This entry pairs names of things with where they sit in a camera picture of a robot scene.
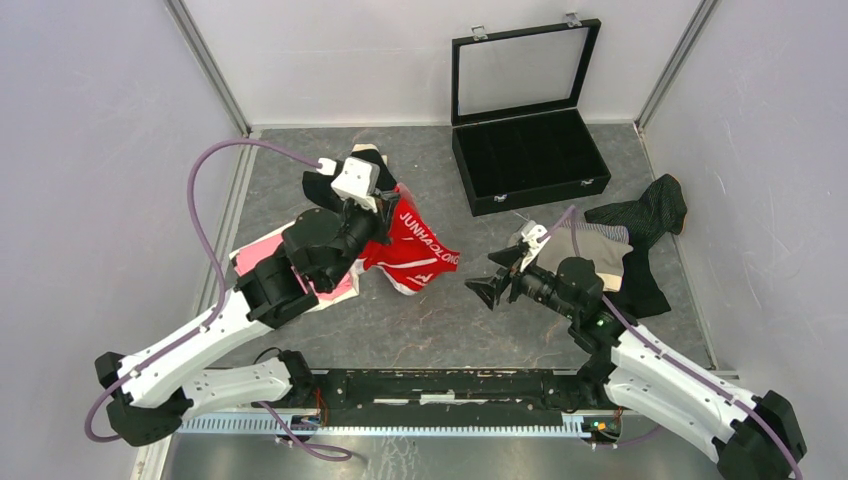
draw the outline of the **pink cloth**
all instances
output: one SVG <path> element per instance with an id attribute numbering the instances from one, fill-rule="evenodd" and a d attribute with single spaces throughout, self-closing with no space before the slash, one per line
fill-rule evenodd
<path id="1" fill-rule="evenodd" d="M 283 235 L 272 235 L 264 240 L 260 240 L 256 243 L 252 243 L 241 250 L 239 250 L 238 255 L 235 257 L 235 271 L 239 274 L 239 276 L 244 275 L 245 273 L 253 270 L 256 267 L 256 264 L 259 263 L 260 260 L 270 257 L 276 250 L 277 247 L 282 245 L 283 243 Z M 339 286 L 336 287 L 331 293 L 316 293 L 318 295 L 318 300 L 325 300 L 328 302 L 332 302 L 342 294 L 348 292 L 353 288 L 353 280 L 350 278 L 350 273 L 345 274 L 342 281 L 339 282 Z"/>

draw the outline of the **open box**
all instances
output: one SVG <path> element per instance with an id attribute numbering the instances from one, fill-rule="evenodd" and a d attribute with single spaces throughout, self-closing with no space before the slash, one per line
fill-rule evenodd
<path id="1" fill-rule="evenodd" d="M 453 152 L 473 216 L 604 191 L 609 169 L 577 111 L 600 28 L 453 40 Z"/>

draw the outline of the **gray floor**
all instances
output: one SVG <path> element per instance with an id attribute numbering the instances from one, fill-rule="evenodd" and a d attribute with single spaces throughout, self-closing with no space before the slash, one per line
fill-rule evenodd
<path id="1" fill-rule="evenodd" d="M 577 368 L 587 356 L 572 342 L 568 322 L 531 301 L 489 311 L 462 282 L 490 275 L 486 254 L 503 248 L 524 218 L 550 225 L 574 203 L 581 211 L 639 196 L 650 168 L 630 125 L 589 130 L 612 173 L 602 195 L 472 218 L 451 153 L 450 127 L 267 130 L 262 139 L 314 157 L 344 158 L 355 143 L 374 143 L 389 168 L 415 195 L 424 220 L 444 245 L 461 252 L 459 269 L 414 297 L 397 293 L 377 271 L 361 279 L 361 295 L 305 314 L 241 346 L 218 366 L 241 366 L 269 346 L 300 350 L 313 368 L 538 367 Z M 236 246 L 291 221 L 311 204 L 300 188 L 303 167 L 260 151 L 252 172 Z M 690 211 L 697 206 L 690 205 Z M 672 311 L 643 321 L 660 339 L 709 366 L 682 266 L 670 235 L 651 249 L 651 267 Z"/>

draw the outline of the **black cloth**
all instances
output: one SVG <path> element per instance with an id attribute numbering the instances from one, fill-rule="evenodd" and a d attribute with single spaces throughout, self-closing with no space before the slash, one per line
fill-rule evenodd
<path id="1" fill-rule="evenodd" d="M 654 180 L 639 200 L 593 208 L 586 212 L 586 221 L 624 225 L 630 234 L 630 244 L 648 249 L 666 232 L 679 235 L 687 211 L 680 183 L 665 174 Z"/>
<path id="2" fill-rule="evenodd" d="M 648 251 L 666 232 L 677 235 L 683 231 L 687 211 L 680 183 L 666 174 L 654 180 L 638 200 L 612 203 L 585 213 L 587 222 L 623 225 L 630 234 L 633 251 L 622 259 L 621 289 L 607 294 L 618 308 L 636 318 L 671 311 L 651 273 Z"/>
<path id="3" fill-rule="evenodd" d="M 621 260 L 624 264 L 621 289 L 606 294 L 612 303 L 635 318 L 670 312 L 671 305 L 651 273 L 648 249 L 633 247 L 633 251 Z"/>
<path id="4" fill-rule="evenodd" d="M 350 156 L 380 167 L 380 174 L 377 176 L 377 188 L 384 192 L 394 191 L 397 186 L 397 180 L 395 180 L 395 177 L 389 171 L 389 167 L 386 166 L 383 156 L 380 155 L 378 150 L 369 148 L 367 150 L 353 152 Z M 336 162 L 336 171 L 333 172 L 333 175 L 323 175 L 311 170 L 303 172 L 301 185 L 303 186 L 303 194 L 306 198 L 319 207 L 340 212 L 344 202 L 336 195 L 330 184 L 339 176 L 343 166 L 344 162 Z"/>

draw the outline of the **box lid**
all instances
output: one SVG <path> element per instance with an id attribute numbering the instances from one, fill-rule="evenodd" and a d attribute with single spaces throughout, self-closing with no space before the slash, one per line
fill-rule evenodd
<path id="1" fill-rule="evenodd" d="M 593 19 L 455 38 L 451 124 L 576 107 L 600 29 Z"/>

